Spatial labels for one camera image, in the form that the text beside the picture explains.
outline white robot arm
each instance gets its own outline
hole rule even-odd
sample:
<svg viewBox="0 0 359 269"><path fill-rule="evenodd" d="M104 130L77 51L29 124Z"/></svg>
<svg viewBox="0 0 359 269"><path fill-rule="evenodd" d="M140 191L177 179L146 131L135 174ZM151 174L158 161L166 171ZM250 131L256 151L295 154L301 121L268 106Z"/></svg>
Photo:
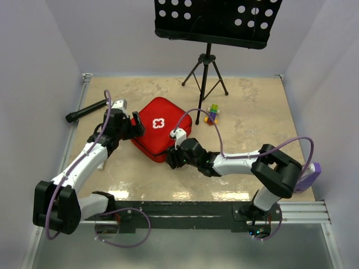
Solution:
<svg viewBox="0 0 359 269"><path fill-rule="evenodd" d="M97 143L97 130L89 137L80 155L58 176L50 182L41 181L35 188L33 223L45 227L45 218L51 197L55 188L61 184L57 198L52 207L49 227L52 230L71 234L81 220L103 213L109 207L114 207L114 200L110 194L94 192L90 196L77 199L81 187L92 175L95 169L103 164L118 147L120 140L128 140L142 136L145 128L137 112L133 112L134 124L126 111L127 101L121 99L111 106L109 121ZM71 170L74 163L80 162Z"/></svg>
<svg viewBox="0 0 359 269"><path fill-rule="evenodd" d="M272 145L263 145L253 152L222 155L220 152L207 152L195 138L186 138L186 132L180 128L172 131L170 136L176 142L167 151L166 162L173 169L189 164L208 177L228 174L256 176L264 186L256 193L248 214L265 214L281 198L291 198L302 171L299 162L279 150L263 157L250 157L273 149ZM272 169L269 165L274 163L276 167Z"/></svg>

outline black music stand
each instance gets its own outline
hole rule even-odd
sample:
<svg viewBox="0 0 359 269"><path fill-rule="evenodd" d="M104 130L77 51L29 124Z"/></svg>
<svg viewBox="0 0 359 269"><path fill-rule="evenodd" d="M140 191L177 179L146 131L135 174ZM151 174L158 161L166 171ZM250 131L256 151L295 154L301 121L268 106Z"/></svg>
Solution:
<svg viewBox="0 0 359 269"><path fill-rule="evenodd" d="M182 83L184 86L190 76L194 76L200 88L198 108L220 82L228 95L215 56L210 54L211 45L264 49L281 3L282 0L155 0L155 33L158 37L207 43L206 53L200 55ZM204 71L200 87L194 71L201 63L204 64ZM205 96L210 63L219 81ZM200 112L197 113L197 125L199 118Z"/></svg>

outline white wall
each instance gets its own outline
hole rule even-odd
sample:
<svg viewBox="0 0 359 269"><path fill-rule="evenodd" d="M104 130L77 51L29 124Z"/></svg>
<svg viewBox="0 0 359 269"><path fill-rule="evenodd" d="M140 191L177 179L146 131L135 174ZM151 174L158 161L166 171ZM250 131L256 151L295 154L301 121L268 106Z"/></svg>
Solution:
<svg viewBox="0 0 359 269"><path fill-rule="evenodd" d="M297 131L315 141L315 196L328 205L344 268L359 263L358 29L357 0L326 0L284 75Z"/></svg>
<svg viewBox="0 0 359 269"><path fill-rule="evenodd" d="M20 268L34 188L55 175L81 74L44 0L0 4L0 268Z"/></svg>
<svg viewBox="0 0 359 269"><path fill-rule="evenodd" d="M84 72L186 75L199 54L205 52L203 43L169 41L154 34L154 0L46 2ZM222 75L284 73L323 3L324 0L284 0L263 50L213 45Z"/></svg>

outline marble floor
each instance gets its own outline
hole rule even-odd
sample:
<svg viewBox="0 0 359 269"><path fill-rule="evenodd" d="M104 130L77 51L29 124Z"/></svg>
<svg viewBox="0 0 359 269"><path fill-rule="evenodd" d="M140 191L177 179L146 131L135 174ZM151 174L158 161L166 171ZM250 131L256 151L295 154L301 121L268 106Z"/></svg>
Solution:
<svg viewBox="0 0 359 269"><path fill-rule="evenodd" d="M108 89L112 99L125 98L127 111L140 111L157 96L162 96L183 110L196 108L199 90L190 78L185 87L180 77L94 77L85 97L85 106L103 99ZM208 88L216 82L208 78ZM224 152L239 153L259 149L262 144L278 145L295 137L291 112L279 78L224 78L229 91L225 96L220 85L204 101L203 107L218 104L221 110L218 127ZM105 108L83 117L76 131L70 161L83 149L95 126L103 120ZM191 114L193 122L196 113ZM192 126L190 137L196 137L209 151L219 150L217 133L204 123ZM283 149L303 163L298 142ZM85 183L79 197L93 191L105 191L117 200L147 201L248 201L262 184L253 175L226 175L208 178L194 167L172 170L166 163L155 163L130 141L121 141L107 160L104 170L95 171ZM312 189L294 194L291 201L314 201Z"/></svg>

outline metal frame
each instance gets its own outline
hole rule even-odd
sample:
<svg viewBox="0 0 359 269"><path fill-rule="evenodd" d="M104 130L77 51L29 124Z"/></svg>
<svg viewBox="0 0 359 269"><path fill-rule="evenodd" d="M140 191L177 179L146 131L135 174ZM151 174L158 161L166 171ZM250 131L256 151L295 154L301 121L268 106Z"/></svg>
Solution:
<svg viewBox="0 0 359 269"><path fill-rule="evenodd" d="M79 100L77 109L80 109L85 101L85 96L88 91L89 83L92 77L92 74L86 73L84 76L84 84L82 86L81 98ZM68 135L66 148L62 156L61 164L58 169L58 173L63 171L66 168L68 158L70 157L73 141L75 138L75 133L77 130L78 123L74 123L71 126L70 134ZM339 255L339 250L335 242L332 227L330 224L330 218L326 205L324 201L320 202L288 202L281 201L283 213L283 224L321 224L323 234L325 237L326 245L330 257L332 259L332 264L335 269L342 269L342 261ZM83 221L80 225L94 225L94 224L114 224L115 221ZM34 265L35 256L39 248L40 238L43 232L43 228L35 226L33 232L31 233L30 241L27 247L27 251L24 256L24 260L21 266L21 269L30 269Z"/></svg>

